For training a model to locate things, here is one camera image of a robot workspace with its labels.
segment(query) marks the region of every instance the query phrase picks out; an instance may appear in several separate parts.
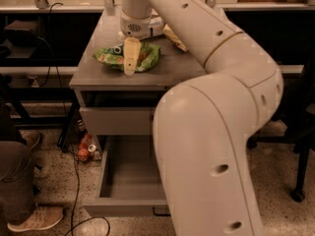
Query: black office chair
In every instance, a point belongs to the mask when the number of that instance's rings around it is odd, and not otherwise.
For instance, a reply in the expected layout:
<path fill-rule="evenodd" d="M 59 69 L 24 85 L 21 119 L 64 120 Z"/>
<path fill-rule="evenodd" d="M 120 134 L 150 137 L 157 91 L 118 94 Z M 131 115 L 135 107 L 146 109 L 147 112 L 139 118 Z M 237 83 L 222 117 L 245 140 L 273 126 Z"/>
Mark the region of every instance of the black office chair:
<path fill-rule="evenodd" d="M 296 187 L 291 197 L 302 202 L 308 155 L 315 145 L 315 55 L 304 65 L 300 77 L 284 87 L 283 99 L 273 121 L 282 120 L 286 129 L 281 137 L 261 137 L 254 135 L 247 144 L 254 148 L 258 142 L 294 144 L 293 151 L 299 153 Z"/>

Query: pants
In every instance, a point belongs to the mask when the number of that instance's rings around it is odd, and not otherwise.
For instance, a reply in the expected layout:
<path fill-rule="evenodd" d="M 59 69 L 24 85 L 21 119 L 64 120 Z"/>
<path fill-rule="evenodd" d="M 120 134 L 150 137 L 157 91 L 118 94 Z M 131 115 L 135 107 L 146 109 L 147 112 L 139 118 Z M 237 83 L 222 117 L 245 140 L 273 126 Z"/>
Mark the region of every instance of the pants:
<path fill-rule="evenodd" d="M 27 220 L 35 209 L 32 192 L 34 165 L 25 143 L 0 97 L 0 204 L 6 219 L 14 225 Z"/>

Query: shoe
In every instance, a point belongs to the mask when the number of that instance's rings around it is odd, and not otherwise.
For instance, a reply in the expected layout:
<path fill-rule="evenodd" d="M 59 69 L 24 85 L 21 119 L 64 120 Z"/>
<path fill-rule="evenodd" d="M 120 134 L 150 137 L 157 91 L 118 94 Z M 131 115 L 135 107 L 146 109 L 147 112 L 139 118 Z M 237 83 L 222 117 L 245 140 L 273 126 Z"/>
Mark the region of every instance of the shoe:
<path fill-rule="evenodd" d="M 63 217 L 63 208 L 59 206 L 37 206 L 32 215 L 22 224 L 8 223 L 8 228 L 13 232 L 31 230 L 46 230 L 55 226 Z"/>
<path fill-rule="evenodd" d="M 35 148 L 40 141 L 40 132 L 37 130 L 27 131 L 23 138 L 27 141 L 27 147 L 32 150 Z"/>

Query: drawer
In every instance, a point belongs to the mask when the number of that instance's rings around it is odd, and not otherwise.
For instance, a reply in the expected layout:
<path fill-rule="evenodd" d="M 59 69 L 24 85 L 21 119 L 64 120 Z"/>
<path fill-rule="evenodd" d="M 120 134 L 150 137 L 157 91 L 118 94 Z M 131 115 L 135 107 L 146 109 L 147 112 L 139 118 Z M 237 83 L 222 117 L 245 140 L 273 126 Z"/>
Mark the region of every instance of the drawer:
<path fill-rule="evenodd" d="M 169 215 L 151 136 L 107 137 L 91 216 Z"/>
<path fill-rule="evenodd" d="M 81 107 L 80 113 L 92 135 L 149 135 L 150 107 Z"/>

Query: gray countertop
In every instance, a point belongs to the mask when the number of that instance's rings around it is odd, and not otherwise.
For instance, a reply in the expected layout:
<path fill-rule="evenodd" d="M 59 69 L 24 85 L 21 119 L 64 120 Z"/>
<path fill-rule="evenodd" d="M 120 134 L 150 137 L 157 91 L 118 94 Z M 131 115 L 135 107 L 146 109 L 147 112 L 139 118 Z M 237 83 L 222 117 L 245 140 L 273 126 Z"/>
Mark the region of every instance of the gray countertop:
<path fill-rule="evenodd" d="M 118 37 L 120 10 L 120 6 L 115 6 L 103 11 L 79 67 L 70 82 L 72 89 L 168 88 L 188 79 L 205 75 L 204 69 L 189 52 L 183 53 L 168 39 L 161 36 L 146 40 L 161 47 L 159 63 L 146 72 L 136 73 L 129 77 L 121 71 L 96 61 L 93 54 L 98 49 L 121 43 Z"/>

